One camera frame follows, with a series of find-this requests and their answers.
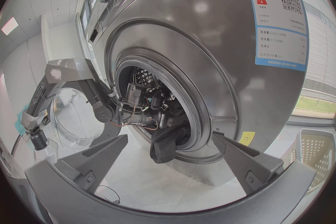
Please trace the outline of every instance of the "washing machine drum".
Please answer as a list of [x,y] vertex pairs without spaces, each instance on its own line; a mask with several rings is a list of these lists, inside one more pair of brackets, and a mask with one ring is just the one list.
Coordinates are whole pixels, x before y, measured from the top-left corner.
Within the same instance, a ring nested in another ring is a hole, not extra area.
[[[213,131],[265,151],[305,78],[306,16],[295,1],[296,10],[283,0],[110,0],[97,45],[105,46],[107,79],[122,97],[134,70],[170,90],[190,124],[178,160],[220,160]],[[134,129],[149,147],[152,134]]]

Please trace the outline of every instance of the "vent grille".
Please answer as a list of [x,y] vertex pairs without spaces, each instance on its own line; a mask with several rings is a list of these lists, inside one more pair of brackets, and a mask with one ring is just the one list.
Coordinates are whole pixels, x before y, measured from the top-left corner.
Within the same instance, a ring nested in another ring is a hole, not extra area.
[[226,147],[226,144],[220,140],[218,138],[217,135],[214,135],[213,136],[213,143],[215,144],[215,146],[218,148],[219,152],[224,155],[225,154],[225,147]]
[[27,191],[26,187],[24,185],[19,185],[19,188],[20,188],[20,191],[21,191],[22,198],[26,201],[28,206],[31,207],[32,205],[30,204],[28,191]]
[[128,143],[128,137],[127,136],[125,136],[118,143],[116,143],[115,149],[117,150],[117,155],[119,155],[121,153],[121,151],[125,148],[127,143]]

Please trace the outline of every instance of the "black cloth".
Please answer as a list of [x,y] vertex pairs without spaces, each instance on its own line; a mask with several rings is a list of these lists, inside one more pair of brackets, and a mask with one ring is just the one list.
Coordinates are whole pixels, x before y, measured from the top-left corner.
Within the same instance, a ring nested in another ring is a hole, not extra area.
[[187,141],[189,134],[189,124],[157,129],[152,133],[150,157],[157,164],[170,162],[175,159],[176,144],[184,144],[184,139]]

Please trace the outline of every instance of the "ceiling light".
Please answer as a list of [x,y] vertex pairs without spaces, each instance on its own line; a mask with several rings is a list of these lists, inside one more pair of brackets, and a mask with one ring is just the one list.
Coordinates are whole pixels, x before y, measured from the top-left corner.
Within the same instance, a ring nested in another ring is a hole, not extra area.
[[12,32],[16,27],[18,26],[18,23],[12,17],[5,26],[2,27],[2,31],[5,33],[5,35],[9,35],[10,32]]

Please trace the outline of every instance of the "robotic arm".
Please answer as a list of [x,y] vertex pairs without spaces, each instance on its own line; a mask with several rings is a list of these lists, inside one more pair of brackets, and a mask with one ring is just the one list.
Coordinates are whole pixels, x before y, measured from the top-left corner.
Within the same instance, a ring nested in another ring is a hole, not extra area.
[[[43,149],[47,143],[39,127],[39,119],[44,115],[44,109],[63,85],[71,81],[79,84],[100,122],[110,121],[118,127],[130,123],[141,125],[156,123],[157,128],[159,122],[160,128],[167,125],[171,127],[178,123],[169,121],[166,114],[160,110],[148,109],[148,100],[144,98],[145,89],[141,85],[129,83],[126,98],[117,99],[116,93],[99,79],[90,60],[84,58],[54,60],[48,62],[45,76],[38,84],[27,110],[22,113],[22,125],[30,134],[36,150]],[[117,117],[119,122],[114,123],[115,116],[119,113],[120,116]]]

